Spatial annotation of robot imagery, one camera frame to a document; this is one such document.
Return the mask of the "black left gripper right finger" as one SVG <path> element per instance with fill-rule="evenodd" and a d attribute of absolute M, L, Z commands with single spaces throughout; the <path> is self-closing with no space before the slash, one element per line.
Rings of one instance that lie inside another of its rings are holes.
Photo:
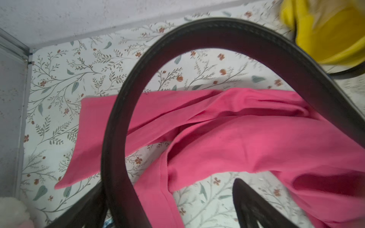
<path fill-rule="evenodd" d="M 235 179 L 232 197 L 242 228 L 298 228 L 241 179 Z"/>

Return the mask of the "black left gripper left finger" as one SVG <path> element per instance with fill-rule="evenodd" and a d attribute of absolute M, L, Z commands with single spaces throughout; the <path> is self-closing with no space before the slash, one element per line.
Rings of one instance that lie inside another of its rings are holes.
<path fill-rule="evenodd" d="M 107 213 L 106 195 L 100 182 L 48 228 L 101 228 Z"/>

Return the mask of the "pink trousers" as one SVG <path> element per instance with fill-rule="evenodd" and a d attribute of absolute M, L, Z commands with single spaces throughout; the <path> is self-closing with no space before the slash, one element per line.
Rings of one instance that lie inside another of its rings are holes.
<path fill-rule="evenodd" d="M 173 192 L 215 173 L 270 171 L 317 228 L 355 228 L 365 216 L 365 150 L 297 93 L 233 88 L 142 94 L 123 157 L 170 145 L 135 190 L 155 228 L 181 228 Z"/>

